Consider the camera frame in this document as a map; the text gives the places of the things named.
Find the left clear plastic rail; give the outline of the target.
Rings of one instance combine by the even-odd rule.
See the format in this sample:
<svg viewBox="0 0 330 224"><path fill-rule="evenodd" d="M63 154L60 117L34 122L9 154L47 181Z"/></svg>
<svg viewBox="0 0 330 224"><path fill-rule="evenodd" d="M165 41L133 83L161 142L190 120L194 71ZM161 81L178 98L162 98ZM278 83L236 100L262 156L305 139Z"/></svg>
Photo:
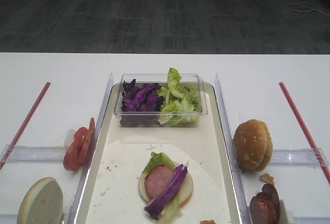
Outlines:
<svg viewBox="0 0 330 224"><path fill-rule="evenodd" d="M106 115L111 89L114 84L113 74L110 74L103 102L95 125L95 132L91 139L87 153L87 162L83 166L73 202L67 213L63 214L61 223L85 223L91 202L93 187L97 176L97 166L100 163L101 153L97 151L100 131Z"/></svg>

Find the lower left clear crossbar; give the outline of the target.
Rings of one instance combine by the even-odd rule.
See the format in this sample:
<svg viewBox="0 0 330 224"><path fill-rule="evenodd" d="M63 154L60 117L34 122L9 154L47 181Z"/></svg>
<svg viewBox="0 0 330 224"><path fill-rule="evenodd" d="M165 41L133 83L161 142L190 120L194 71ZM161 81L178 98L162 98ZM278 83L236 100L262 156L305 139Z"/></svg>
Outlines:
<svg viewBox="0 0 330 224"><path fill-rule="evenodd" d="M16 214L0 214L0 224L16 224Z"/></svg>

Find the lower right clear crossbar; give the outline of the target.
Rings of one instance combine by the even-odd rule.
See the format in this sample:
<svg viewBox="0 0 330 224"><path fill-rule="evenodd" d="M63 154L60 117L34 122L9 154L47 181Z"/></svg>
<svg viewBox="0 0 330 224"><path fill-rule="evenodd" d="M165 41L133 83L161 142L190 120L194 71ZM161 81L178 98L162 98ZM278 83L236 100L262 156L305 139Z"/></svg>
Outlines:
<svg viewBox="0 0 330 224"><path fill-rule="evenodd" d="M291 224L330 224L329 217L301 217L294 216L291 211L286 212L284 223Z"/></svg>

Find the metal serving tray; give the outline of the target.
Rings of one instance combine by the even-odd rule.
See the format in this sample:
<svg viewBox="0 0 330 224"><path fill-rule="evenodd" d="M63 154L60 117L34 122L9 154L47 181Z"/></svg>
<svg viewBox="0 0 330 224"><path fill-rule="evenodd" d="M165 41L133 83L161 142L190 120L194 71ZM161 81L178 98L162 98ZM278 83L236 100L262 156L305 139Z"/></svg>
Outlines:
<svg viewBox="0 0 330 224"><path fill-rule="evenodd" d="M138 178L152 152L188 164L193 193L176 223L239 223L226 146L212 85L204 84L208 114L197 127L120 127L110 99L78 212L78 223L151 223L139 195Z"/></svg>

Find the sesame bun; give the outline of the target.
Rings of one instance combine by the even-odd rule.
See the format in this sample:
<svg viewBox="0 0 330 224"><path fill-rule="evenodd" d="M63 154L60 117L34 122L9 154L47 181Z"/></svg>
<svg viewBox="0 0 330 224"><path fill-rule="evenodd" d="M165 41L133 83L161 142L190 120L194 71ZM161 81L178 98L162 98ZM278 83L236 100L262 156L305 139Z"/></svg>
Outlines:
<svg viewBox="0 0 330 224"><path fill-rule="evenodd" d="M256 169L263 161L267 148L266 131L260 121L241 123L234 134L237 161L246 169Z"/></svg>
<svg viewBox="0 0 330 224"><path fill-rule="evenodd" d="M262 126L263 126L263 128L266 132L266 135L267 135L267 148L266 148L266 151L265 151L264 158L263 158L262 162L259 164L256 171L263 171L267 167L267 165L271 161L272 152L273 152L273 143L272 143L272 139L270 137L270 133L268 131L268 126L263 121L260 121L260 123L262 124Z"/></svg>

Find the upper right clear crossbar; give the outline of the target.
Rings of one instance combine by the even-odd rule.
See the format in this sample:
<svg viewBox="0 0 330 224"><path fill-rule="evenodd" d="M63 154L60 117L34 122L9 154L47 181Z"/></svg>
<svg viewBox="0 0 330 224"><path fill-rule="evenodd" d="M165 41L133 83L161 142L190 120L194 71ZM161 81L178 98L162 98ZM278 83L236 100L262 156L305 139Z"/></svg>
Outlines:
<svg viewBox="0 0 330 224"><path fill-rule="evenodd" d="M321 148L275 149L269 165L326 167L329 162Z"/></svg>

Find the sesame bun rear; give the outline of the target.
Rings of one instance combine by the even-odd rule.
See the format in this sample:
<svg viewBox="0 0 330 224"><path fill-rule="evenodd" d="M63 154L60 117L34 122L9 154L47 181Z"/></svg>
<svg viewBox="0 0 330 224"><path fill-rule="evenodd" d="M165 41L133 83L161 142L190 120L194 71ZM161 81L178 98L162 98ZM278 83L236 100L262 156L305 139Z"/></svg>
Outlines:
<svg viewBox="0 0 330 224"><path fill-rule="evenodd" d="M268 131L268 126L263 121L260 121L260 123L262 124L262 126L263 126L263 128L266 132L266 135L267 135L267 148L266 148L266 151L265 151L264 158L263 158L262 162L259 164L256 171L263 171L267 167L267 165L271 161L272 152L273 152L273 143L272 143L272 139L270 137L270 133Z"/></svg>

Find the dark sausage slice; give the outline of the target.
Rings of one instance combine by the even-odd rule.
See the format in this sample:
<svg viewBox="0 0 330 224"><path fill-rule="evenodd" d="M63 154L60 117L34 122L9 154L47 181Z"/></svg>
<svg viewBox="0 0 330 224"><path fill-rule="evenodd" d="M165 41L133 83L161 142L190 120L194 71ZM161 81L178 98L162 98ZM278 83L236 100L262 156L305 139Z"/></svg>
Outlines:
<svg viewBox="0 0 330 224"><path fill-rule="evenodd" d="M250 215L253 224L277 223L272 196L260 192L250 202Z"/></svg>
<svg viewBox="0 0 330 224"><path fill-rule="evenodd" d="M277 190L276 190L275 186L273 184L266 183L266 184L263 185L262 191L265 192L265 193L268 193L272 196L274 208L275 208L275 211L276 211L276 216L277 216L277 219L279 219L280 214L281 214L281 208L280 208L279 196L278 196L278 193L277 193Z"/></svg>

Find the purple cabbage strip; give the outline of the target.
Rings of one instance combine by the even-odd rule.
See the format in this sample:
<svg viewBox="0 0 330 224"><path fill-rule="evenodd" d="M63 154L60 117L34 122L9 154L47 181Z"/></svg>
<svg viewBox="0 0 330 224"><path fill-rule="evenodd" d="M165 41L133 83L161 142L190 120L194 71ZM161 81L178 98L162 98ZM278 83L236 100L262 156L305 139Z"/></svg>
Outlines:
<svg viewBox="0 0 330 224"><path fill-rule="evenodd" d="M175 173L168 186L144 208L150 218L157 220L168 202L175 196L187 175L186 165L180 164L175 168Z"/></svg>

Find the bottom bun slice on tray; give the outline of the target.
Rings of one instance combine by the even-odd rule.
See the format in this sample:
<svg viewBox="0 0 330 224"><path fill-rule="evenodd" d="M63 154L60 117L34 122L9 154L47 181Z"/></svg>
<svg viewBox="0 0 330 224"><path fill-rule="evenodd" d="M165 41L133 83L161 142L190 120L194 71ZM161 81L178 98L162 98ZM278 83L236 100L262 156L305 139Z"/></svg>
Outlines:
<svg viewBox="0 0 330 224"><path fill-rule="evenodd" d="M145 167L145 170L141 173L139 179L138 179L138 191L141 196L141 198L145 201L145 203L148 203L150 201L147 201L145 186L144 186L144 180L145 178L150 174L150 172L159 165L165 165L167 168L175 170L175 168L179 165L177 162L148 162L147 166ZM193 193L193 179L189 172L187 172L187 175L185 177L185 180L183 181L182 185L179 188L180 190L180 196L179 196L179 207L182 207L191 197Z"/></svg>

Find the sesame bun top front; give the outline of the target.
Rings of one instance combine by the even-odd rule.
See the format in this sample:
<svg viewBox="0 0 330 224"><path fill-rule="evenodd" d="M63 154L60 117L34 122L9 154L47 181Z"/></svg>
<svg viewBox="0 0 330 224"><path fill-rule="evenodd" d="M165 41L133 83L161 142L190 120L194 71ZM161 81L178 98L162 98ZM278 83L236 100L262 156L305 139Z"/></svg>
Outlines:
<svg viewBox="0 0 330 224"><path fill-rule="evenodd" d="M263 161L267 148L266 131L260 121L241 123L234 134L237 161L246 169L256 169Z"/></svg>

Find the rear dark sausage slice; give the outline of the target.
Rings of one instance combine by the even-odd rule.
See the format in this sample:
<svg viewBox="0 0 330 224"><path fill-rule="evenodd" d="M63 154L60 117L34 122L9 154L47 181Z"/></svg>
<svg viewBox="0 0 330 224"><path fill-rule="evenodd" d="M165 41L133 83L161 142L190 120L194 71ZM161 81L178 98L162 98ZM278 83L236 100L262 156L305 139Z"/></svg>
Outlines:
<svg viewBox="0 0 330 224"><path fill-rule="evenodd" d="M281 208L280 208L279 196L278 196L278 193L277 193L277 190L276 190L275 186L273 184L266 183L266 184L263 185L262 191L265 192L265 193L268 193L272 196L274 208L275 208L275 211L276 211L276 216L277 216L277 219L279 219L280 214L281 214Z"/></svg>

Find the right red tape strip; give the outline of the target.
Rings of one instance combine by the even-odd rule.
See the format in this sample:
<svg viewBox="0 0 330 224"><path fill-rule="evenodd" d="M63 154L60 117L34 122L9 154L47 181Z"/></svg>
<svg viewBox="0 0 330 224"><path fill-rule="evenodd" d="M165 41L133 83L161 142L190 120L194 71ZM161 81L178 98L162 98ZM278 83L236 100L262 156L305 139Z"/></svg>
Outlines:
<svg viewBox="0 0 330 224"><path fill-rule="evenodd" d="M280 86L280 88L281 88L281 90L282 90L282 92L283 92L283 94L284 94L284 96L285 96L285 98L286 98L286 100L287 100L287 102L288 102L288 104L289 104L296 120L298 121L298 123L299 123L299 125L300 125L300 127L301 127L301 129L302 129L302 131L303 131L310 147L311 147L311 149L314 151L314 153L316 155L316 158L319 161L319 164L321 166L321 169L322 169L327 181L329 182L329 169L328 169L328 166L325 163L325 158L321 155L320 149L316 146L316 144L315 144L315 142L314 142L314 140L313 140L313 138L312 138L312 136L311 136L311 134L310 134L310 132L307 128L307 126L304 123L304 120L302 119L302 117L301 117L294 101L292 100L287 88L285 87L284 83L280 82L279 86Z"/></svg>

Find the rear tomato slice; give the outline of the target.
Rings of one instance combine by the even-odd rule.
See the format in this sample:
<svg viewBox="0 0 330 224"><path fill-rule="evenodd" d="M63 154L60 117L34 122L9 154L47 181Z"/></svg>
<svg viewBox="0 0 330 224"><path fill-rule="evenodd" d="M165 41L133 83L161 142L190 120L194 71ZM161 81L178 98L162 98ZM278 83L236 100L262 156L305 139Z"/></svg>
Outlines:
<svg viewBox="0 0 330 224"><path fill-rule="evenodd" d="M81 164L84 163L84 161L86 159L87 152L88 152L90 142L91 142L91 139L93 137L94 132L95 132L95 121L94 121L94 118L92 117L91 120L90 120L89 129L88 129L87 134L84 138L82 149L81 149L79 157L78 157L79 162Z"/></svg>

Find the tomato slice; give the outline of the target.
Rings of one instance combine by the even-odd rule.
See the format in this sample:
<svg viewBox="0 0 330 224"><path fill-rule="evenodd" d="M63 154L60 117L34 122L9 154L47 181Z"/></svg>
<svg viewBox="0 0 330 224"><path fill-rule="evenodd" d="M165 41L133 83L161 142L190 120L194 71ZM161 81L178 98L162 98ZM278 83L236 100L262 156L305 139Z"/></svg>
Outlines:
<svg viewBox="0 0 330 224"><path fill-rule="evenodd" d="M79 159L79 156L83 148L84 139L87 132L88 129L86 127L80 127L73 135L73 142L68 147L63 159L63 166L65 170L78 171L82 166L83 163Z"/></svg>
<svg viewBox="0 0 330 224"><path fill-rule="evenodd" d="M82 149L81 149L79 157L78 157L79 162L81 164L84 163L84 161L86 159L87 152L88 152L90 142L91 142L91 139L93 137L94 132L95 132L95 121L94 121L94 118L92 117L91 120L90 120L89 129L88 129L87 134L84 138Z"/></svg>

